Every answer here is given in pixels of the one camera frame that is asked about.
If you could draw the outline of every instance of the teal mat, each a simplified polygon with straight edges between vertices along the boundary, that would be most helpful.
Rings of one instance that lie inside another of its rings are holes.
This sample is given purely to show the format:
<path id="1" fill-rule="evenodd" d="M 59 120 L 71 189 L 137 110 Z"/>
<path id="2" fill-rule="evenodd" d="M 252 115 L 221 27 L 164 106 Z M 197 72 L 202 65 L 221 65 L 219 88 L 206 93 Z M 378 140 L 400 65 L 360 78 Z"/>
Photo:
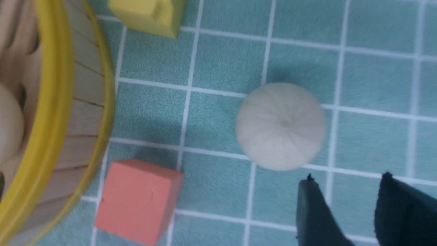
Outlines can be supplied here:
<path id="1" fill-rule="evenodd" d="M 127 30 L 104 0 L 91 3 L 118 75 L 114 131 L 86 196 L 36 245 L 137 245 L 93 228 L 121 158 L 186 175 L 160 246 L 296 246 L 308 173 L 358 246 L 377 245 L 382 172 L 437 197 L 437 2 L 188 0 L 176 41 Z M 311 91 L 330 122 L 318 157 L 292 172 L 255 166 L 234 134 L 246 94 L 276 81 Z"/>

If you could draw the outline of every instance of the white dome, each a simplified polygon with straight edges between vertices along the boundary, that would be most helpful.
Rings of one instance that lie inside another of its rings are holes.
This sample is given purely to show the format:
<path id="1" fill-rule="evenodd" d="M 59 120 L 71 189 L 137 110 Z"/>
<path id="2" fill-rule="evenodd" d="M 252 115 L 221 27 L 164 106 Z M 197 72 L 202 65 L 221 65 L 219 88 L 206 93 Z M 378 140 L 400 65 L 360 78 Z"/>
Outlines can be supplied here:
<path id="1" fill-rule="evenodd" d="M 0 162 L 18 151 L 23 133 L 20 106 L 9 90 L 0 84 Z"/>
<path id="2" fill-rule="evenodd" d="M 244 153 L 272 170 L 292 170 L 309 163 L 326 136 L 319 102 L 304 88 L 270 83 L 250 93 L 242 103 L 236 135 Z"/>

